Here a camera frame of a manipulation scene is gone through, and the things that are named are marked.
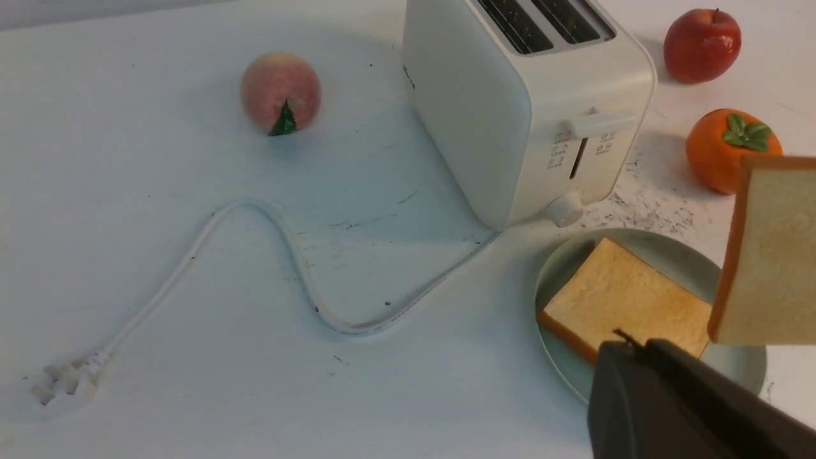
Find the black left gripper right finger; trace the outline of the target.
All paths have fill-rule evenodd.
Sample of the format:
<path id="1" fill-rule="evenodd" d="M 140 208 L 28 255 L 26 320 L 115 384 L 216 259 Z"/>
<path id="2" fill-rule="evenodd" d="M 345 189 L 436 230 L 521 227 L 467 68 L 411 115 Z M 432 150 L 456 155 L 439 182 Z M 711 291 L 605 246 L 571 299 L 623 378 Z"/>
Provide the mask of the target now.
<path id="1" fill-rule="evenodd" d="M 734 458 L 813 458 L 814 429 L 746 391 L 664 339 L 645 360 Z"/>

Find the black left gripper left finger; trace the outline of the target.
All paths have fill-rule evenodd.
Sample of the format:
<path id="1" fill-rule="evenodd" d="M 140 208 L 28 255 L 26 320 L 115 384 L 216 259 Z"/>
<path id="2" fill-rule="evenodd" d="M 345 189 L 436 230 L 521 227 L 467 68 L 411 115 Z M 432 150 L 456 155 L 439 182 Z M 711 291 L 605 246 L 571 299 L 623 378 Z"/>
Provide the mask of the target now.
<path id="1" fill-rule="evenodd" d="M 734 458 L 645 360 L 645 346 L 605 342 L 588 409 L 595 458 Z"/>

